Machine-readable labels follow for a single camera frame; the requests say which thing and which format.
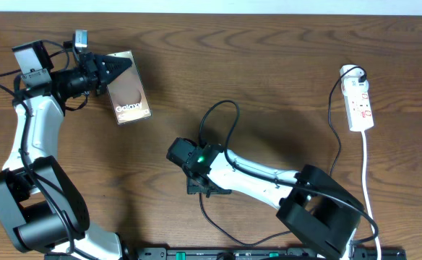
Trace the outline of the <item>bronze Galaxy smartphone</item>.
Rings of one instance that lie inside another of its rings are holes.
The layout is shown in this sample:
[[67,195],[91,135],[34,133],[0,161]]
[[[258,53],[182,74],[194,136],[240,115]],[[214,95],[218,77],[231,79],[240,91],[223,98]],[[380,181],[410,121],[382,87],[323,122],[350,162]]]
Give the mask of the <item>bronze Galaxy smartphone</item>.
[[149,118],[152,112],[132,52],[111,53],[110,56],[132,61],[132,65],[108,85],[116,123],[124,125]]

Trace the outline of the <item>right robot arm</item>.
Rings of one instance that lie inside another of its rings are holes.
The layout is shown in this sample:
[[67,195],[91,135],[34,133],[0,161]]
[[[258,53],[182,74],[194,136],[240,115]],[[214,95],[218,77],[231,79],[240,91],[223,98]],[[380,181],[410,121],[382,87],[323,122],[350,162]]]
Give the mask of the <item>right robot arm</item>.
[[219,144],[200,147],[180,137],[166,157],[191,181],[188,193],[246,194],[275,208],[279,221],[320,256],[351,256],[363,205],[323,170],[269,168]]

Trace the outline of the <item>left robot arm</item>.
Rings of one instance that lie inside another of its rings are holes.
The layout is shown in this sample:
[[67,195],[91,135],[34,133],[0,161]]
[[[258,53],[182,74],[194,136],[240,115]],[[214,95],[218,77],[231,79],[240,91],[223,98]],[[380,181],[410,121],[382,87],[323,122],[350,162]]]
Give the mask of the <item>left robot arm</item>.
[[13,48],[19,64],[10,90],[17,114],[12,151],[0,171],[0,223],[20,252],[47,259],[129,259],[117,233],[90,221],[85,200],[57,160],[59,130],[70,98],[102,95],[132,66],[129,58],[59,45],[75,67],[55,69],[46,41]]

